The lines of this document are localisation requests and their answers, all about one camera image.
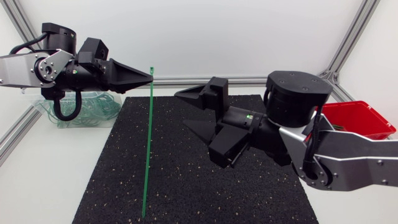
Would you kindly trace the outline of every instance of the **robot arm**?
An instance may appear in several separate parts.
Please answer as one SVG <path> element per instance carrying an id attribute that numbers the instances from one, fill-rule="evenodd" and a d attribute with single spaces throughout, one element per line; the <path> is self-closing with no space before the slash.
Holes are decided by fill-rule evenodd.
<path id="1" fill-rule="evenodd" d="M 0 57 L 0 86 L 39 87 L 47 100 L 54 101 L 54 112 L 62 121 L 79 114 L 81 91 L 125 93 L 153 81 L 152 76 L 108 58 L 108 48 L 99 39 L 87 38 L 76 54 L 76 33 L 53 23 L 43 23 L 42 35 L 14 47 L 10 55 Z M 31 45 L 44 41 L 43 50 Z M 20 49 L 33 52 L 16 54 Z M 76 92 L 76 109 L 65 116 L 60 100 L 66 91 Z"/>
<path id="2" fill-rule="evenodd" d="M 213 77 L 206 85 L 176 97 L 202 110 L 215 111 L 216 123 L 184 121 L 207 144 L 210 160 L 234 167 L 250 147 L 263 150 L 280 166 L 320 190 L 350 191 L 371 184 L 398 186 L 398 141 L 373 141 L 335 131 L 321 114 L 331 87 L 302 72 L 273 72 L 264 96 L 266 113 L 228 104 L 228 80 Z"/>

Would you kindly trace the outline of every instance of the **black cable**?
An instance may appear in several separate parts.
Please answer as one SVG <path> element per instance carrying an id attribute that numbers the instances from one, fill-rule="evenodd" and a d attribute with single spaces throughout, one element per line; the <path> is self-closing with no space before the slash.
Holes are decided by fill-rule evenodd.
<path id="1" fill-rule="evenodd" d="M 63 115 L 61 112 L 60 99 L 59 98 L 54 99 L 54 114 L 61 121 L 71 121 L 71 120 L 75 119 L 79 115 L 80 110 L 81 110 L 81 92 L 80 91 L 76 91 L 75 110 L 68 116 Z"/>
<path id="2" fill-rule="evenodd" d="M 268 94 L 269 94 L 269 90 L 266 89 L 266 92 L 264 93 L 264 97 L 263 97 L 263 102 L 264 102 L 264 106 L 267 107 L 267 103 L 268 103 Z"/>
<path id="3" fill-rule="evenodd" d="M 23 49 L 23 48 L 25 48 L 25 47 L 29 47 L 29 46 L 31 46 L 32 44 L 36 44 L 36 43 L 38 43 L 38 42 L 44 40 L 44 39 L 46 38 L 46 36 L 47 36 L 47 33 L 44 32 L 42 35 L 38 36 L 37 38 L 35 38 L 35 39 L 31 40 L 31 41 L 28 41 L 28 42 L 26 42 L 26 43 L 24 43 L 24 44 L 15 46 L 15 47 L 10 51 L 10 54 L 16 54 L 16 53 L 17 53 L 18 51 L 20 51 L 21 49 Z"/>
<path id="4" fill-rule="evenodd" d="M 319 123 L 321 119 L 322 106 L 318 106 L 317 114 L 314 117 L 313 128 L 311 133 L 311 143 L 307 146 L 303 161 L 303 171 L 309 178 L 315 178 L 314 173 L 311 171 L 311 164 L 313 164 L 313 156 L 318 149 L 319 139 Z"/>

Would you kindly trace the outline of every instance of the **cylindrical motor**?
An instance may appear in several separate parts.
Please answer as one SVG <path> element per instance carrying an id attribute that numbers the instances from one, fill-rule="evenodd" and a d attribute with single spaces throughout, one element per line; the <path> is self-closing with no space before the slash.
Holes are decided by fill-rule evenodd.
<path id="1" fill-rule="evenodd" d="M 305 72 L 275 71 L 267 79 L 264 105 L 268 118 L 285 127 L 307 125 L 316 106 L 326 103 L 332 87 Z"/>
<path id="2" fill-rule="evenodd" d="M 42 25 L 42 32 L 48 33 L 43 41 L 45 50 L 61 49 L 76 55 L 75 31 L 51 22 L 46 22 Z"/>

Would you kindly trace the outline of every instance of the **wire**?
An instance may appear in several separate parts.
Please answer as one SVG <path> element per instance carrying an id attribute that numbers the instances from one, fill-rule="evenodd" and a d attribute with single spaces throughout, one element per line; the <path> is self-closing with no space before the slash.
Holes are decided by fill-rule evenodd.
<path id="1" fill-rule="evenodd" d="M 24 43 L 24 44 L 15 46 L 15 47 L 10 51 L 10 54 L 16 54 L 16 53 L 18 53 L 18 51 L 20 51 L 21 49 L 23 49 L 23 48 L 25 48 L 25 47 L 29 48 L 31 45 L 36 44 L 36 43 L 38 43 L 38 42 L 44 40 L 44 39 L 46 38 L 46 36 L 47 36 L 47 33 L 44 32 L 42 35 L 38 36 L 37 38 L 35 38 L 35 39 L 31 40 L 31 41 L 28 41 L 28 42 L 26 42 L 26 43 Z"/>
<path id="2" fill-rule="evenodd" d="M 81 92 L 80 91 L 76 91 L 75 110 L 68 116 L 63 115 L 61 112 L 60 99 L 59 98 L 54 99 L 54 114 L 61 121 L 71 121 L 71 120 L 75 119 L 79 115 L 80 110 L 81 110 Z"/>
<path id="3" fill-rule="evenodd" d="M 322 105 L 318 106 L 317 113 L 314 117 L 313 128 L 312 128 L 312 132 L 311 132 L 312 141 L 307 146 L 307 149 L 305 150 L 305 155 L 304 155 L 303 171 L 309 178 L 311 178 L 314 175 L 313 173 L 311 173 L 310 167 L 311 167 L 311 164 L 313 163 L 313 156 L 318 149 L 319 122 L 321 119 L 321 113 L 322 113 Z"/>
<path id="4" fill-rule="evenodd" d="M 61 111 L 64 114 L 72 113 L 75 109 L 75 101 L 71 99 L 61 100 Z M 54 116 L 53 101 L 46 100 L 36 106 L 47 112 L 49 120 L 57 124 L 59 128 L 95 127 L 113 121 L 119 114 L 121 105 L 107 92 L 93 98 L 83 98 L 79 115 L 71 121 L 61 121 Z"/>

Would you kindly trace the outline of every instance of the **aluminum frame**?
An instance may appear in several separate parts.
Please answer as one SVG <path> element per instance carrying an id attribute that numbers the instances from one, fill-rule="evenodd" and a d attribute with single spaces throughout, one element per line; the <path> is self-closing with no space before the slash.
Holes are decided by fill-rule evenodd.
<path id="1" fill-rule="evenodd" d="M 333 60 L 328 68 L 318 75 L 333 87 L 331 95 L 339 102 L 354 100 L 354 98 L 339 85 L 339 72 L 360 38 L 379 2 L 380 0 L 362 1 Z M 18 0 L 0 0 L 0 3 L 24 42 L 38 36 Z M 35 44 L 33 47 L 35 49 L 41 49 L 40 44 Z M 266 78 L 255 77 L 224 78 L 229 78 L 230 84 L 236 86 L 264 86 L 267 81 Z M 154 85 L 162 88 L 185 88 L 186 86 L 206 83 L 209 79 L 210 78 L 157 78 L 154 80 Z M 14 126 L 0 139 L 0 166 L 40 116 L 41 114 L 39 111 L 33 106 L 30 106 L 16 121 Z"/>

